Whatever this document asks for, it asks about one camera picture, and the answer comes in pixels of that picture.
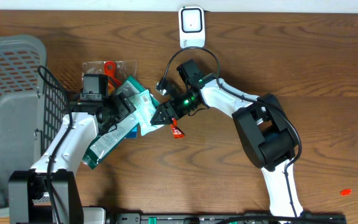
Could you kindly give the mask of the red snack stick packet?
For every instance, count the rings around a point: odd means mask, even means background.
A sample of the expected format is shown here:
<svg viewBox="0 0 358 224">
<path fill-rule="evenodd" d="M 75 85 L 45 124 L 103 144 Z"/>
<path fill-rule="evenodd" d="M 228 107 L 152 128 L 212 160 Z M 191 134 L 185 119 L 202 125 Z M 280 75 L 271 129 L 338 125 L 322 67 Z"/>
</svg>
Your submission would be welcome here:
<svg viewBox="0 0 358 224">
<path fill-rule="evenodd" d="M 177 120 L 175 118 L 172 118 L 170 129 L 175 139 L 183 139 L 185 137 L 185 133 L 177 126 Z"/>
</svg>

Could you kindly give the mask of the red packaged item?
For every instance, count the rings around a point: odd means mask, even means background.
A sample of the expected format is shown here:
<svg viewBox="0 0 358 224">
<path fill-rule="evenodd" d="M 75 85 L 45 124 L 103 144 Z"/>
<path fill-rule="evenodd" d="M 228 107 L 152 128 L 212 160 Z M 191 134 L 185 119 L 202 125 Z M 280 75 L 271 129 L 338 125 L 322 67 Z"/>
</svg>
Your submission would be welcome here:
<svg viewBox="0 0 358 224">
<path fill-rule="evenodd" d="M 136 73 L 136 60 L 108 60 L 82 63 L 82 75 L 103 74 L 112 78 L 112 80 L 108 80 L 109 94 L 113 93 L 114 90 L 120 87 L 129 77 L 136 78 Z"/>
</svg>

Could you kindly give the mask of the green packaged item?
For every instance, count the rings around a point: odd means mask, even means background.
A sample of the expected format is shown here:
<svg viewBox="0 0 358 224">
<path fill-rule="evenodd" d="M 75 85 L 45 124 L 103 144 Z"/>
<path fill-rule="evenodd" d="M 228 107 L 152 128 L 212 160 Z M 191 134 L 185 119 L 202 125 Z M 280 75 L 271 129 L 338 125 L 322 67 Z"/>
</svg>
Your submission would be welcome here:
<svg viewBox="0 0 358 224">
<path fill-rule="evenodd" d="M 118 89 L 118 93 L 127 93 L 133 103 L 134 95 L 147 90 L 136 79 L 129 77 Z M 152 103 L 156 107 L 159 102 L 152 96 Z M 99 134 L 88 146 L 82 162 L 91 169 L 97 167 L 107 157 L 107 155 L 121 143 L 133 129 L 139 126 L 139 122 L 134 112 L 123 121 L 112 126 L 106 134 Z"/>
</svg>

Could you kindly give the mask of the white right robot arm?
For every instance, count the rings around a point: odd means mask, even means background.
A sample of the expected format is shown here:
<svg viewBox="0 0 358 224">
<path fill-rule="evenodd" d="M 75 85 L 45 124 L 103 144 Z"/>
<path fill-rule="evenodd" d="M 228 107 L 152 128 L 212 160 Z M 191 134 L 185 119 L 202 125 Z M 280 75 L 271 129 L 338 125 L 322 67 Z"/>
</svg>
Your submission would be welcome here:
<svg viewBox="0 0 358 224">
<path fill-rule="evenodd" d="M 173 124 L 197 109 L 216 108 L 233 119 L 243 150 L 262 171 L 274 216 L 298 218 L 303 212 L 295 187 L 293 165 L 301 141 L 279 100 L 272 94 L 250 95 L 210 73 L 184 78 L 186 92 L 179 94 L 162 78 L 156 89 L 170 99 L 161 103 L 152 125 Z"/>
</svg>

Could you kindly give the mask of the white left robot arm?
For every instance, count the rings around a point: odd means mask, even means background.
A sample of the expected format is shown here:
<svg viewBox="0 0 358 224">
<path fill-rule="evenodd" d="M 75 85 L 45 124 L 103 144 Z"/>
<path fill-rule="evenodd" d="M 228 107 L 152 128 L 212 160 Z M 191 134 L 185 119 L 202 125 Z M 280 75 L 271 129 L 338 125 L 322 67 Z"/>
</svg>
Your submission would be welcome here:
<svg viewBox="0 0 358 224">
<path fill-rule="evenodd" d="M 106 134 L 135 111 L 125 93 L 83 93 L 42 157 L 29 170 L 17 170 L 8 182 L 11 223 L 111 223 L 103 207 L 81 204 L 75 175 L 98 134 Z"/>
</svg>

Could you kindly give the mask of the pale green small packet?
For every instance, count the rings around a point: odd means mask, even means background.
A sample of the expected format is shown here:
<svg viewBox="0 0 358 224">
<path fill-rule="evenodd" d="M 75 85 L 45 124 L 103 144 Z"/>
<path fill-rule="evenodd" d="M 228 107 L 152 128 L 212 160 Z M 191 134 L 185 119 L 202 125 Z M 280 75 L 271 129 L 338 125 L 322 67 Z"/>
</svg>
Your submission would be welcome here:
<svg viewBox="0 0 358 224">
<path fill-rule="evenodd" d="M 140 126 L 140 133 L 145 136 L 147 133 L 160 129 L 163 125 L 152 125 L 150 120 L 157 111 L 152 103 L 153 98 L 148 90 L 135 94 L 133 99 L 134 107 L 136 108 L 134 114 Z"/>
</svg>

